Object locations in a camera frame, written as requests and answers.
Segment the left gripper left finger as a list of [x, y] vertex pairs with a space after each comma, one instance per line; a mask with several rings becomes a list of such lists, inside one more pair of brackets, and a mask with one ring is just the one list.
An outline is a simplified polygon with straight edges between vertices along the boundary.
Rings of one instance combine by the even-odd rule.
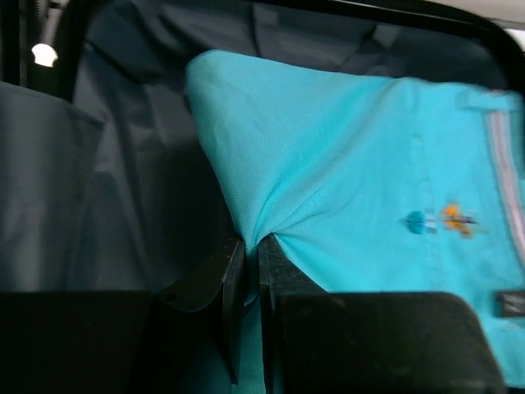
[[243, 308], [244, 242], [234, 237], [154, 298], [153, 383], [209, 383], [215, 371], [237, 383]]

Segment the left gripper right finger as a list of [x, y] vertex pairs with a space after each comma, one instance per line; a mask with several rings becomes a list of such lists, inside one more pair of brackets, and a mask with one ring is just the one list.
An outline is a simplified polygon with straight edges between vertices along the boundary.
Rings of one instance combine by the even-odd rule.
[[283, 393], [285, 339], [278, 300], [282, 296], [324, 294], [326, 291], [288, 259], [273, 234], [258, 244], [258, 268], [264, 383], [267, 393]]

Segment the pink hard-shell suitcase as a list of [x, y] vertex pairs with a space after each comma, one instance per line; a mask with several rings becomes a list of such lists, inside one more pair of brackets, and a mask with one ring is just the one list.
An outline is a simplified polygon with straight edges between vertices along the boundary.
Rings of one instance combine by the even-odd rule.
[[502, 27], [428, 1], [4, 1], [1, 288], [157, 290], [231, 222], [185, 67], [209, 49], [524, 90]]

